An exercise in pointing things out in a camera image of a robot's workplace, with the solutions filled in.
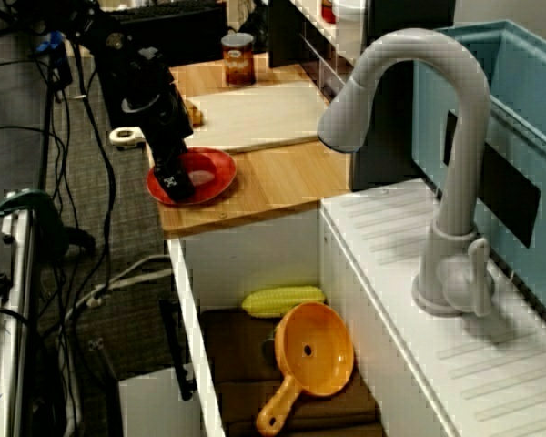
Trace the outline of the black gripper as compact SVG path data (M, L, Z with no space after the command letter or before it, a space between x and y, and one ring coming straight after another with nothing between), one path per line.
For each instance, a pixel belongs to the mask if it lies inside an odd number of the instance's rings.
M192 126L183 98L174 84L160 87L130 86L121 103L129 127L138 127L151 148L154 177L173 201L195 193L181 155Z

